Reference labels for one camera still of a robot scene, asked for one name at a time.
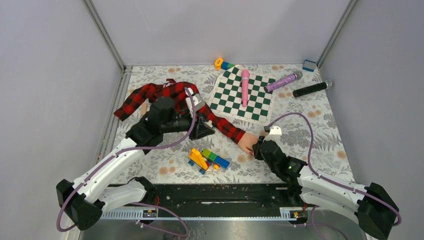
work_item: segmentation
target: red plaid shirt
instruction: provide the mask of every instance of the red plaid shirt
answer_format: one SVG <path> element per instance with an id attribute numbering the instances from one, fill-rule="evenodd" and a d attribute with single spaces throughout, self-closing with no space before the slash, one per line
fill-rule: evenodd
<path id="1" fill-rule="evenodd" d="M 175 109 L 178 113 L 181 110 L 187 109 L 187 94 L 186 91 L 184 91 L 184 88 L 191 88 L 194 93 L 198 94 L 199 90 L 196 85 L 185 81 L 175 82 L 174 79 L 167 79 L 167 81 L 171 83 L 171 85 L 164 87 L 163 85 L 149 83 L 134 90 L 124 101 L 123 105 L 113 114 L 121 121 L 124 121 L 133 114 L 146 99 L 148 99 L 150 103 L 154 103 L 159 97 L 171 97 L 175 102 Z M 216 116 L 207 104 L 199 109 L 198 112 L 201 113 L 208 121 L 212 121 L 212 125 L 214 127 L 219 129 L 221 133 L 229 137 L 236 144 L 245 134 L 244 130 L 235 127 L 227 119 Z"/>

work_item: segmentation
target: toy microphone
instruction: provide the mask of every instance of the toy microphone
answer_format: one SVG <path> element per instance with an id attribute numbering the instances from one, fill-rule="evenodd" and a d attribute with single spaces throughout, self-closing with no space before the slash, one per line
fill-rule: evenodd
<path id="1" fill-rule="evenodd" d="M 302 74 L 301 71 L 295 71 L 292 74 L 281 78 L 280 80 L 277 80 L 277 81 L 275 81 L 271 84 L 264 86 L 263 88 L 265 89 L 266 93 L 269 93 L 269 92 L 271 92 L 275 89 L 281 88 L 282 86 L 293 82 L 296 79 L 301 79 L 302 76 L 303 76 L 303 74 Z"/>
<path id="2" fill-rule="evenodd" d="M 312 86 L 307 86 L 301 89 L 294 90 L 293 97 L 298 98 L 306 94 L 311 94 L 311 93 L 315 93 L 324 89 L 329 89 L 332 86 L 333 86 L 333 82 L 331 80 L 327 80 Z"/>
<path id="3" fill-rule="evenodd" d="M 249 70 L 244 69 L 241 72 L 241 101 L 243 107 L 247 107 L 249 99 Z"/>

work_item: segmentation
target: hand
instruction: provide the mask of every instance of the hand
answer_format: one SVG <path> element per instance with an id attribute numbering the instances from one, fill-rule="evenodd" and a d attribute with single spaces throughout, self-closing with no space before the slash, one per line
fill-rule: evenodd
<path id="1" fill-rule="evenodd" d="M 237 145 L 246 152 L 247 154 L 253 155 L 253 145 L 258 142 L 258 137 L 245 132 L 241 137 L 240 141 L 238 141 Z"/>

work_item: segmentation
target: pink toy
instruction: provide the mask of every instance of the pink toy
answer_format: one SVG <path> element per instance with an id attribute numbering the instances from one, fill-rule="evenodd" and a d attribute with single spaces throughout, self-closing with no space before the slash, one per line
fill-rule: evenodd
<path id="1" fill-rule="evenodd" d="M 247 107 L 249 99 L 249 70 L 244 69 L 241 72 L 241 101 L 243 107 Z"/>

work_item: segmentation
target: checkered board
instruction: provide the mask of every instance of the checkered board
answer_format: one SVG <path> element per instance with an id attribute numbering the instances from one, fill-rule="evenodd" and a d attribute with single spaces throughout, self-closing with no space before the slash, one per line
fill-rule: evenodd
<path id="1" fill-rule="evenodd" d="M 242 68 L 234 66 L 219 75 L 210 95 L 209 106 L 217 115 L 267 125 L 274 105 L 273 93 L 264 87 L 275 79 L 250 73 L 247 106 L 242 104 Z"/>

